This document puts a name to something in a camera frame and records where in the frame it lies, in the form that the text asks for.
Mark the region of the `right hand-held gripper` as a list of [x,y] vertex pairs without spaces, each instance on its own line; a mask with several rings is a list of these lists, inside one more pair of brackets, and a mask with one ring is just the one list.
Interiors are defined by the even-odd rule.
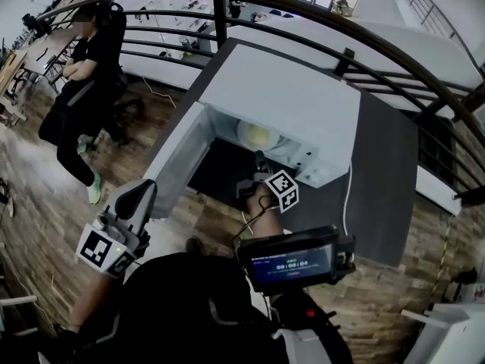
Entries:
[[280,213],[285,213],[299,203],[299,186],[284,171],[275,174],[268,172],[267,160],[261,150],[255,152],[256,172],[252,178],[236,184],[236,198],[247,199],[255,194],[259,184],[265,184],[277,198]]

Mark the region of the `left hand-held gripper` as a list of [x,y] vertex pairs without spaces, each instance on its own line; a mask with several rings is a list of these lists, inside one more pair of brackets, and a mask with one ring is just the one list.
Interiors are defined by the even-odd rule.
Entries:
[[104,211],[85,225],[77,256],[104,275],[123,275],[149,246],[146,224],[156,195],[153,180],[133,180],[114,190]]

